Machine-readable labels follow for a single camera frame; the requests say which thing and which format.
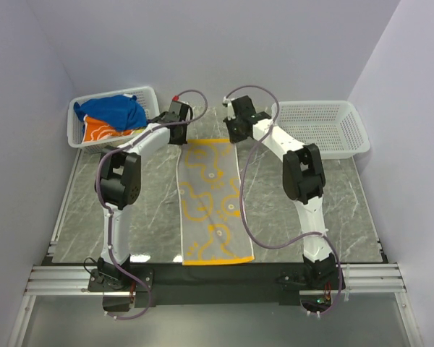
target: gray wall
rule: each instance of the gray wall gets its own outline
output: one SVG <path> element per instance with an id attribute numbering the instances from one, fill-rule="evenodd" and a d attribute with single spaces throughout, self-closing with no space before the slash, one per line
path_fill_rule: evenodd
<path id="1" fill-rule="evenodd" d="M 80 95 L 246 83 L 346 99 L 399 0 L 27 0 Z"/>
<path id="2" fill-rule="evenodd" d="M 73 95 L 29 6 L 0 0 L 0 346 L 48 247 L 75 156 L 65 135 Z"/>
<path id="3" fill-rule="evenodd" d="M 434 0 L 402 0 L 350 96 L 372 151 L 357 162 L 386 252 L 434 346 Z"/>

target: gray towel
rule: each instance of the gray towel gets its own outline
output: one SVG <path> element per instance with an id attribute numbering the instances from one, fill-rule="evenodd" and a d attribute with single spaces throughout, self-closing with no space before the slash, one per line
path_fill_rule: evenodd
<path id="1" fill-rule="evenodd" d="M 188 140 L 176 168 L 183 265 L 254 260 L 239 214 L 237 149 L 227 139 Z"/>

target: marble tabletop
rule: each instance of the marble tabletop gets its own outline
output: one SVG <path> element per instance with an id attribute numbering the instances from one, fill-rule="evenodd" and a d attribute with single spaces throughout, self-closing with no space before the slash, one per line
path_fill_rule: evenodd
<path id="1" fill-rule="evenodd" d="M 188 128 L 188 138 L 227 138 L 222 122 L 225 108 L 210 108 Z M 239 167 L 244 167 L 254 141 L 237 144 Z M 142 191 L 134 204 L 130 227 L 132 261 L 181 261 L 179 198 L 175 168 L 180 147 L 169 145 L 142 164 Z M 82 153 L 64 204 L 53 262 L 81 263 L 98 258 L 103 243 L 103 212 L 93 190 L 99 155 Z M 352 158 L 324 160 L 323 199 L 328 237 L 342 262 L 382 262 L 378 238 Z M 245 207 L 254 235 L 281 244 L 300 234 L 294 204 L 281 185 L 281 161 L 260 146 L 250 161 L 245 184 Z M 254 245 L 256 262 L 301 262 L 302 242 L 280 250 Z"/>

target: laundry basket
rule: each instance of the laundry basket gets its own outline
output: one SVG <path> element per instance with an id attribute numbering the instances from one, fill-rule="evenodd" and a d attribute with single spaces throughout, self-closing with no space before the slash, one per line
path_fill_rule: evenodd
<path id="1" fill-rule="evenodd" d="M 276 123 L 296 140 L 315 143 L 322 159 L 350 158 L 370 149 L 360 115 L 347 101 L 280 102 Z"/>
<path id="2" fill-rule="evenodd" d="M 151 87 L 130 88 L 115 90 L 108 93 L 81 96 L 71 101 L 67 112 L 67 141 L 69 145 L 74 148 L 81 148 L 88 153 L 98 153 L 107 145 L 116 147 L 137 136 L 136 134 L 133 134 L 128 136 L 112 137 L 111 139 L 99 141 L 82 142 L 84 137 L 82 131 L 83 123 L 77 118 L 77 115 L 74 112 L 74 104 L 79 103 L 82 105 L 89 99 L 100 99 L 107 96 L 122 94 L 136 95 L 137 102 L 145 109 L 146 118 L 150 119 L 159 115 L 158 99 L 156 98 L 154 89 Z"/>

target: gray floor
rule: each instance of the gray floor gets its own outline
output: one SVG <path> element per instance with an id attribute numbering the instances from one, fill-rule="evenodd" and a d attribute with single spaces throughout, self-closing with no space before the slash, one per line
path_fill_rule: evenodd
<path id="1" fill-rule="evenodd" d="M 155 307 L 103 316 L 100 297 L 39 296 L 23 346 L 410 346 L 393 294 L 359 294 L 317 320 L 277 304 Z"/>
<path id="2" fill-rule="evenodd" d="M 188 138 L 228 137 L 224 108 L 211 108 L 189 127 Z M 244 167 L 253 140 L 237 144 L 239 167 Z M 180 148 L 169 145 L 142 168 L 142 191 L 134 205 L 130 251 L 134 259 L 172 262 L 179 259 L 180 213 L 176 190 L 176 161 Z M 103 213 L 93 190 L 99 155 L 83 153 L 64 206 L 54 262 L 82 262 L 99 257 L 103 242 Z M 326 187 L 323 203 L 328 237 L 342 262 L 381 262 L 365 196 L 352 159 L 323 161 Z M 261 147 L 247 174 L 245 206 L 252 232 L 261 241 L 284 243 L 300 233 L 299 218 L 281 185 L 281 161 Z M 255 261 L 302 261 L 301 244 L 278 251 L 255 247 Z"/>

